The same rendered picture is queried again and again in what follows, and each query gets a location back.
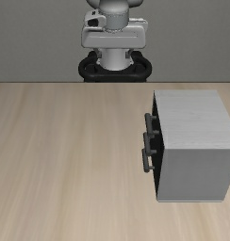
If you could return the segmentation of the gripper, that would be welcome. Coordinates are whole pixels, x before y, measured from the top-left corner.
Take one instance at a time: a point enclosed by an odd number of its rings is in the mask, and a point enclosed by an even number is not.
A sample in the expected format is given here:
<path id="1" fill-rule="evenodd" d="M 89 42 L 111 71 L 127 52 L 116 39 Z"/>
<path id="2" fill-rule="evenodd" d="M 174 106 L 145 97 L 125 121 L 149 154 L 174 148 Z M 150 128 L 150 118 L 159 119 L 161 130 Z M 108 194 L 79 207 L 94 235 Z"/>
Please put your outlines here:
<path id="1" fill-rule="evenodd" d="M 85 48 L 94 48 L 97 58 L 102 58 L 104 49 L 129 49 L 125 58 L 130 58 L 134 49 L 142 49 L 146 45 L 145 33 L 148 22 L 142 18 L 130 18 L 127 25 L 112 21 L 115 29 L 109 28 L 109 19 L 99 10 L 88 11 L 84 18 L 81 44 Z"/>

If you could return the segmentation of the grey cabinet with drawers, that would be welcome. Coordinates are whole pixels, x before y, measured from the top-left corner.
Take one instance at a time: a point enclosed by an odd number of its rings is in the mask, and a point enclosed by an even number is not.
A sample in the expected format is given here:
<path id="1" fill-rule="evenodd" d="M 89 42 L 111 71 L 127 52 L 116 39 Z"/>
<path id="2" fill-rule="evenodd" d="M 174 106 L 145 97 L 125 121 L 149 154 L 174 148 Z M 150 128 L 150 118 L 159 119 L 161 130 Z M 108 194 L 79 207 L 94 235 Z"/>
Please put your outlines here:
<path id="1" fill-rule="evenodd" d="M 230 185 L 230 117 L 215 90 L 156 90 L 144 115 L 143 170 L 163 202 L 223 201 Z"/>

